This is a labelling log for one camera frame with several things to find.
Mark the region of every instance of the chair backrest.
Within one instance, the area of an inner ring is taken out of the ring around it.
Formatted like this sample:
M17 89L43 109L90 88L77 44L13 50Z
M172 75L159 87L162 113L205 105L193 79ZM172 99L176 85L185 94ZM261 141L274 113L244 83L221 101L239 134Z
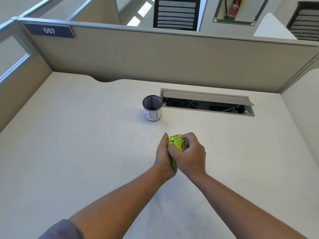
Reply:
M197 30L200 0L155 0L154 28Z
M319 41L319 2L298 2L287 28L299 40Z

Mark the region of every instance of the green plastic tool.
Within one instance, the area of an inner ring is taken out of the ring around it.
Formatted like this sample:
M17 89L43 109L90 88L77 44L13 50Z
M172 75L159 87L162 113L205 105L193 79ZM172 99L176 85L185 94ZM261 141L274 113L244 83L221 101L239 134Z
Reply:
M167 139L168 146L171 146L172 144L174 144L178 148L178 150L180 150L181 152L184 151L184 144L183 144L184 142L185 140L181 138L181 135L169 137ZM174 158L172 158L172 165L173 165L173 168L176 168L176 169L178 168Z

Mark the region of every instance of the red fire extinguisher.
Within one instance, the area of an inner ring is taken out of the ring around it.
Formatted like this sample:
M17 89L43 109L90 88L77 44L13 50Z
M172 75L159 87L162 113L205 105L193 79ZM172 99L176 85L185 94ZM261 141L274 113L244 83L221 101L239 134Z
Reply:
M229 9L229 13L228 13L229 18L235 19L236 15L238 13L241 1L242 0L234 0L233 1L233 4L231 5L231 7Z

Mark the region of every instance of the white tabletop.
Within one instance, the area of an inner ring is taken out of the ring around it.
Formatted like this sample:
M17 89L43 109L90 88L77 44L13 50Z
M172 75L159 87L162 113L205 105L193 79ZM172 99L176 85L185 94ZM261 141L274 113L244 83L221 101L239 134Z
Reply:
M249 96L255 117L163 108L149 122L142 100L161 88ZM279 94L64 73L53 73L0 133L0 238L37 238L146 171L164 132L191 131L211 176L317 238L319 170ZM178 172L124 238L234 236Z

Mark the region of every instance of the desk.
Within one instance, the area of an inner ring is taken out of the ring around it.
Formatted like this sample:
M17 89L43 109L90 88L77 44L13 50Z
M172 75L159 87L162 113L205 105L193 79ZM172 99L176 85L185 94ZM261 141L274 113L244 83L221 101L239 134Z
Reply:
M161 88L249 96L255 117L163 108L149 122L142 100ZM0 238L37 238L146 171L164 132L191 131L210 175L317 238L319 170L279 94L64 73L53 73L0 133ZM124 238L234 236L178 172Z

